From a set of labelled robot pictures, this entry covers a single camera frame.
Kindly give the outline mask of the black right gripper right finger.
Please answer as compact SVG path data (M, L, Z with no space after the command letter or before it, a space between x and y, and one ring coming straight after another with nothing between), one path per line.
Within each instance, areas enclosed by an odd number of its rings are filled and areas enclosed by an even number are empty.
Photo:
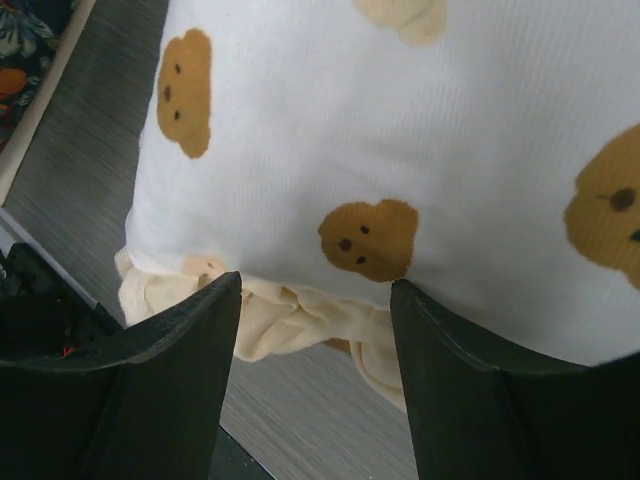
M391 319L418 475L635 479L639 358L587 367L506 340L408 281Z

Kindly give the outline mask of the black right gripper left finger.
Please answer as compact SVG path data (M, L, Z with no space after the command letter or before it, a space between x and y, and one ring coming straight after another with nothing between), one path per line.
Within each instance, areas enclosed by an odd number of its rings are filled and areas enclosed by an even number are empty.
M5 479L205 479L241 306L227 273L62 358L1 364Z

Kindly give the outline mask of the bear print white cushion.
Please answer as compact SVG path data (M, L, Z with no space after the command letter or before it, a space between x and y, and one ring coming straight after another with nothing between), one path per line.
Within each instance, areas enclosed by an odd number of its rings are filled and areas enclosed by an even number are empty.
M579 364L639 347L635 1L172 1L119 299L242 276L237 358L334 342L403 407L405 279Z

